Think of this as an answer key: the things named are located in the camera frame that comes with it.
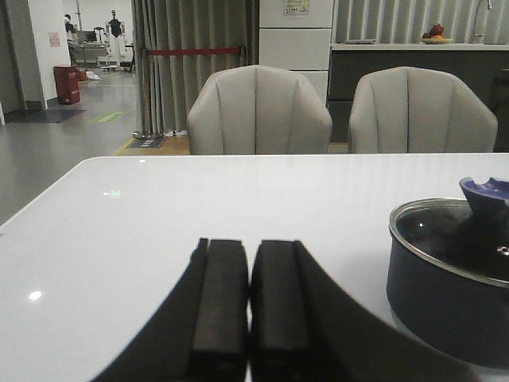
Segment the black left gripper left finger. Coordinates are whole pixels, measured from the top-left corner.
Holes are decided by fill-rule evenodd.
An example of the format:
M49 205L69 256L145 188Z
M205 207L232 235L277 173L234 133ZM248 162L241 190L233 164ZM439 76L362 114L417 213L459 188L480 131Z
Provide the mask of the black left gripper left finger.
M152 317L97 381L242 381L248 267L238 240L199 240Z

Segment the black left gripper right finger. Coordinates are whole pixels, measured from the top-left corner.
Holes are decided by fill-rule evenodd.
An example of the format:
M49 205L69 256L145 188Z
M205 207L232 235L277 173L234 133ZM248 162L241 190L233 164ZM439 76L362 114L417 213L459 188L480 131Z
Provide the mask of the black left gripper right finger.
M251 278L254 381L475 381L341 289L300 241L264 240Z

